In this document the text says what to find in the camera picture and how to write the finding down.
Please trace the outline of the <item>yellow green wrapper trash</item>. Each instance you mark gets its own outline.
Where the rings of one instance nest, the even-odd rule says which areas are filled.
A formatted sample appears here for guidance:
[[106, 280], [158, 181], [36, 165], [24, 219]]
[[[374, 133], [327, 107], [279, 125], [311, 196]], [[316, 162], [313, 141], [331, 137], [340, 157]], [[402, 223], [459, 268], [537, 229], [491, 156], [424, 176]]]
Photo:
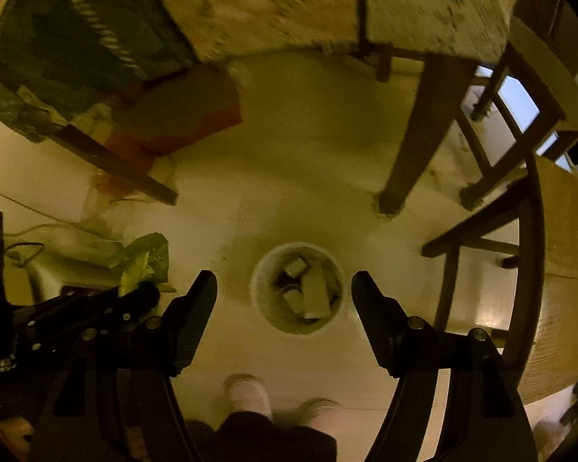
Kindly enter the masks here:
[[122, 247], [109, 262], [119, 279], [119, 296], [132, 292], [143, 281], [158, 285], [169, 278], [169, 241], [160, 233], [139, 237]]

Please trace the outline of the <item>white round trash bin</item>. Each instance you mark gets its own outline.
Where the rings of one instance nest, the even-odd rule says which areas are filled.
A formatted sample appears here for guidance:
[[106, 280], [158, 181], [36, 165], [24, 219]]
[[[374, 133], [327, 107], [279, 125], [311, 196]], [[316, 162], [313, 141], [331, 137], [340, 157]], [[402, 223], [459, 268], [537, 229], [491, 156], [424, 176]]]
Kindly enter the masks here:
[[276, 246], [255, 266], [249, 293], [261, 317], [276, 331], [310, 337], [340, 316], [346, 285], [340, 264], [312, 243]]

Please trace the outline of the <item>dark wooden folding stool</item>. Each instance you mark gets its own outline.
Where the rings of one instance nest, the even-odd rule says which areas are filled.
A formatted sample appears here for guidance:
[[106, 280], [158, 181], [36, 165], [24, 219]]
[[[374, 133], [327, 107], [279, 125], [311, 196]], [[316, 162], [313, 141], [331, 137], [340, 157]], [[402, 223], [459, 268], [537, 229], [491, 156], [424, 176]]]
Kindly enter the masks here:
[[[562, 96], [554, 92], [558, 82], [547, 78], [547, 75], [552, 73], [559, 64], [556, 56], [549, 51], [540, 53], [523, 48], [519, 44], [507, 44], [486, 88], [474, 105], [471, 115], [459, 114], [456, 118], [482, 172], [482, 178], [476, 184], [469, 185], [460, 191], [460, 201], [464, 208], [472, 210], [480, 204], [484, 196], [502, 184], [506, 178], [511, 177], [521, 165], [528, 163], [530, 156], [533, 156], [534, 152], [556, 130], [556, 124], [569, 119], [564, 109]], [[499, 95], [503, 81], [508, 75], [520, 81], [539, 110], [525, 131], [520, 131], [517, 122]], [[494, 165], [489, 162], [483, 152], [472, 126], [473, 122], [483, 119], [492, 104], [498, 107], [505, 124], [515, 137], [515, 144]], [[456, 285], [459, 252], [462, 246], [496, 251], [496, 253], [518, 251], [516, 246], [484, 240], [482, 236], [517, 217], [513, 199], [519, 191], [520, 187], [513, 185], [509, 193], [502, 195], [440, 238], [423, 246], [422, 255], [427, 258], [435, 258], [441, 254], [446, 256], [443, 286], [433, 323], [438, 330], [443, 330], [448, 324]]]

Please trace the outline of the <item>patchwork patterned tablecloth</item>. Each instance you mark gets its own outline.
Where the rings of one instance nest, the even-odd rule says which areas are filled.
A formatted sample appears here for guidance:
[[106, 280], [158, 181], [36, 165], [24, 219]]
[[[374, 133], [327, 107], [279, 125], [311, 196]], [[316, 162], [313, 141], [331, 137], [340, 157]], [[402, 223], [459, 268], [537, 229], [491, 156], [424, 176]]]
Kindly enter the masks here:
[[7, 0], [0, 121], [39, 143], [109, 94], [197, 62], [366, 38], [496, 60], [516, 0]]

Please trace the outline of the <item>wooden table leg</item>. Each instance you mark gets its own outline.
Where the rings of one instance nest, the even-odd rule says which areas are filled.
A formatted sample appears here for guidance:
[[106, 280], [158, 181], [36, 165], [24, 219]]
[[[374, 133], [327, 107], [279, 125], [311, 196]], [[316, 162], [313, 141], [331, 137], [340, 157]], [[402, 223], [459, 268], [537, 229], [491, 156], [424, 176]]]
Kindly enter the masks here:
[[378, 197], [383, 215], [399, 214], [460, 112], [479, 60], [428, 53], [405, 135]]

